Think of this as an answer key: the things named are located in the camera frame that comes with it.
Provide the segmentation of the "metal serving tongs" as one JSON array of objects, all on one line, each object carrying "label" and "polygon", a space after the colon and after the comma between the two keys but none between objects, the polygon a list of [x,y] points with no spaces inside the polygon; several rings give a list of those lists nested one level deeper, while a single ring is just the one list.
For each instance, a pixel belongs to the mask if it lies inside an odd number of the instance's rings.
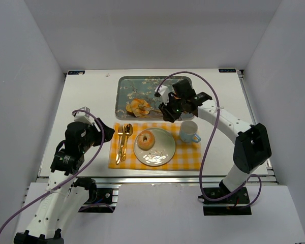
[{"label": "metal serving tongs", "polygon": [[140,109],[143,109],[143,110],[145,110],[145,111],[152,111],[152,112],[155,112],[155,113],[160,113],[160,114],[162,114],[162,112],[161,112],[159,109],[153,109],[153,108],[151,108],[151,107],[146,107],[146,106],[144,106],[144,105],[142,105],[142,104],[139,104],[139,108],[140,108]]}]

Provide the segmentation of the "knotted bread roll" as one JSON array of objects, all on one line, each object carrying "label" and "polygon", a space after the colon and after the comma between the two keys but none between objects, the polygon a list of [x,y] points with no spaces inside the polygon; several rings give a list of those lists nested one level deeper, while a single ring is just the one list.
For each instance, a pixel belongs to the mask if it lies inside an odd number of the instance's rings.
[{"label": "knotted bread roll", "polygon": [[146,117],[149,114],[150,104],[144,99],[135,98],[131,101],[130,106],[136,117]]}]

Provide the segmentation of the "sugared bagel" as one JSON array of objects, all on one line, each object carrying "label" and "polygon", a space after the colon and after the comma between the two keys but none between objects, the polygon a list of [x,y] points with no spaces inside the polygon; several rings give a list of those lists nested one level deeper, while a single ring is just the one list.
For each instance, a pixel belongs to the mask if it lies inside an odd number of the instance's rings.
[{"label": "sugared bagel", "polygon": [[137,138],[138,146],[143,150],[149,150],[155,144],[155,136],[149,130],[142,131]]}]

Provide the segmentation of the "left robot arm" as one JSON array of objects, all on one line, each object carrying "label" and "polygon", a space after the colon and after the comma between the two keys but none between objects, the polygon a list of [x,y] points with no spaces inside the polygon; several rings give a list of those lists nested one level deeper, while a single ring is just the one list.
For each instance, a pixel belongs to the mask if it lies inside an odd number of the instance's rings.
[{"label": "left robot arm", "polygon": [[63,233],[85,203],[94,203],[97,186],[89,177],[75,179],[84,162],[84,154],[93,146],[109,142],[115,130],[99,122],[74,121],[68,124],[65,139],[56,147],[45,189],[47,195],[25,231],[16,233],[14,243],[64,243]]}]

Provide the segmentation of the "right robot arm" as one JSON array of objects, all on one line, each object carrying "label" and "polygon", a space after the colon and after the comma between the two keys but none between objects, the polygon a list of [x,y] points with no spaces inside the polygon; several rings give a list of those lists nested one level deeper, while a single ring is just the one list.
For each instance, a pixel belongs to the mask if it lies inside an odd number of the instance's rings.
[{"label": "right robot arm", "polygon": [[266,127],[252,125],[228,111],[217,95],[196,93],[187,80],[181,80],[173,88],[160,83],[155,96],[161,98],[160,110],[163,120],[150,120],[150,104],[141,98],[131,102],[140,123],[133,123],[133,133],[122,133],[122,124],[114,124],[110,137],[109,168],[200,170],[206,159],[201,152],[201,129],[192,120],[178,123],[183,113],[213,125],[234,144],[233,166],[221,180],[219,187],[224,197],[229,197],[243,187],[250,175],[268,158],[271,148]]}]

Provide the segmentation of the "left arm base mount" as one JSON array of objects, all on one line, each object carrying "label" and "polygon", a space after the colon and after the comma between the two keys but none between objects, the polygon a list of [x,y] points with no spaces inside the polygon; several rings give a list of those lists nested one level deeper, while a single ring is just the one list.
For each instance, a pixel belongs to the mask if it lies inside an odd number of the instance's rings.
[{"label": "left arm base mount", "polygon": [[113,202],[113,188],[98,187],[92,178],[78,178],[71,186],[70,194],[75,190],[84,190],[88,199],[80,207],[81,213],[113,213],[115,206]]}]

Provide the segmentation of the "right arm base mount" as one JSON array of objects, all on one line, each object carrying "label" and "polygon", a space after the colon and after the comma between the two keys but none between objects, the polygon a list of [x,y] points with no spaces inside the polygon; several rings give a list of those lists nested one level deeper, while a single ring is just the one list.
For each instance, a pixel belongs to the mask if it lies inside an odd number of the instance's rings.
[{"label": "right arm base mount", "polygon": [[203,195],[198,196],[198,200],[202,203],[205,216],[250,216],[252,214],[251,207],[246,207],[250,203],[250,198],[245,187],[221,201],[208,201]]}]

